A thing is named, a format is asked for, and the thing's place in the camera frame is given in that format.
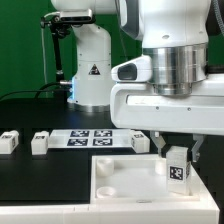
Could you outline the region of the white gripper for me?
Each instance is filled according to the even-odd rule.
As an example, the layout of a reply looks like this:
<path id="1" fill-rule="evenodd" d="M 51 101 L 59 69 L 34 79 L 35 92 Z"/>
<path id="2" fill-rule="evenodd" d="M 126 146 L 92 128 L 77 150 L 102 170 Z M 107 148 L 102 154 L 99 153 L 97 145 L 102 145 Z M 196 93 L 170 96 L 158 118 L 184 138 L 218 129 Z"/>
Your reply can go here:
<path id="1" fill-rule="evenodd" d="M 224 74 L 211 74 L 193 84 L 189 95 L 162 96 L 149 83 L 151 58 L 140 56 L 111 70 L 115 81 L 110 114 L 118 128 L 150 130 L 158 155 L 166 142 L 159 132 L 192 133 L 192 161 L 200 158 L 206 135 L 224 135 Z"/>

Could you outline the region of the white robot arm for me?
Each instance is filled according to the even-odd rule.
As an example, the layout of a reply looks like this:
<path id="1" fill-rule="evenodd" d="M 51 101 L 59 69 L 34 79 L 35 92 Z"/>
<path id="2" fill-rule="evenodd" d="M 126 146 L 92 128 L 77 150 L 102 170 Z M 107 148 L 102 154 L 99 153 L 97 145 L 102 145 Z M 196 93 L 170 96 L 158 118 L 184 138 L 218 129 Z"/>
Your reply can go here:
<path id="1" fill-rule="evenodd" d="M 51 0 L 60 12 L 117 13 L 121 29 L 142 42 L 142 55 L 114 67 L 111 120 L 148 130 L 191 133 L 192 159 L 206 135 L 224 136 L 224 72 L 207 66 L 206 20 L 218 0 Z"/>

